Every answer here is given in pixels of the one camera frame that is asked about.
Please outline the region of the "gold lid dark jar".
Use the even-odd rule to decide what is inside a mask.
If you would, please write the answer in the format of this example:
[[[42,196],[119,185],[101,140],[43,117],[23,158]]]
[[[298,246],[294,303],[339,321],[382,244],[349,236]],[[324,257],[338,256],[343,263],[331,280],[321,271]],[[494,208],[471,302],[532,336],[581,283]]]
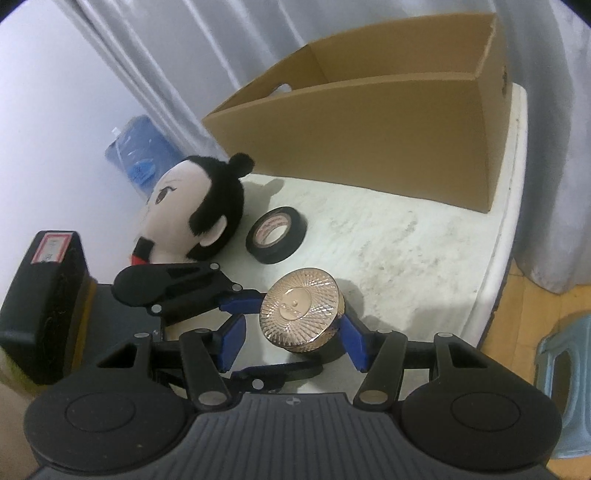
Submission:
[[[335,278],[318,268],[303,268],[284,275],[266,292],[259,327],[274,346],[310,353],[335,337],[345,311]]]

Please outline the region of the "pink plush doll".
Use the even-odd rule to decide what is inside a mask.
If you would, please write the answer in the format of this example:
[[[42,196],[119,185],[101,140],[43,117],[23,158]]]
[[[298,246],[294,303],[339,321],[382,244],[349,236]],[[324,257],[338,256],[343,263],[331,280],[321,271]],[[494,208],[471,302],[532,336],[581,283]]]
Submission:
[[[237,153],[226,162],[188,156],[156,183],[146,203],[131,264],[205,261],[238,230],[245,207],[242,178],[254,161]]]

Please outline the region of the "black electrical tape roll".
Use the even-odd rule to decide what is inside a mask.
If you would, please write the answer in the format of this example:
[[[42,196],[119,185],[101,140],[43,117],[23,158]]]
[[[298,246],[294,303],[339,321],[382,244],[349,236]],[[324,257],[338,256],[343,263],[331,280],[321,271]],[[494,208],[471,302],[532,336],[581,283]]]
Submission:
[[[279,263],[297,251],[304,242],[307,222],[293,207],[283,206],[259,217],[245,239],[246,250],[259,263]]]

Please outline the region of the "blue water jug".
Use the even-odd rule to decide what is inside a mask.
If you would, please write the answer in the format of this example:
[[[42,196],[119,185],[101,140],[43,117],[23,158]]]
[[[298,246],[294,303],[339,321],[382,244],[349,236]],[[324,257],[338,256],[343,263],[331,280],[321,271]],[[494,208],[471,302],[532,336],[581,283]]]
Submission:
[[[133,117],[105,150],[136,191],[148,198],[159,179],[183,160],[184,155],[147,115]]]

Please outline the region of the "light blue plastic stool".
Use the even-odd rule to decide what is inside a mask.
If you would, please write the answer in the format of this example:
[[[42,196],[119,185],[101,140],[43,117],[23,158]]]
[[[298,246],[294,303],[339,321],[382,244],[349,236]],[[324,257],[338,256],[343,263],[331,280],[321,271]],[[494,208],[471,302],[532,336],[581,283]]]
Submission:
[[[590,454],[590,316],[543,338],[535,356],[535,385],[550,397],[562,417],[554,459]]]

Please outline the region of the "white curtain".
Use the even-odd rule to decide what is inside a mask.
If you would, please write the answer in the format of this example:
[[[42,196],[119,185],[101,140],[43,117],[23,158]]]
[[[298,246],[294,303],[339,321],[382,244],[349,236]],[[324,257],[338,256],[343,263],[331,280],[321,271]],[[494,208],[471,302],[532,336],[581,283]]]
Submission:
[[[305,44],[394,18],[493,12],[528,94],[515,258],[542,288],[590,280],[590,26],[560,1],[63,1],[60,9],[182,148],[216,155],[202,119]]]

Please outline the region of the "brown cardboard box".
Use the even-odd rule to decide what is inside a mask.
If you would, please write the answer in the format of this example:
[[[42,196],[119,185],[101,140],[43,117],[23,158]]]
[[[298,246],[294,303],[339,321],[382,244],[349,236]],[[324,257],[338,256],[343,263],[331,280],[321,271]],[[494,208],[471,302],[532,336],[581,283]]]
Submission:
[[[512,83],[493,13],[397,19],[311,42],[204,118],[256,171],[486,212]]]

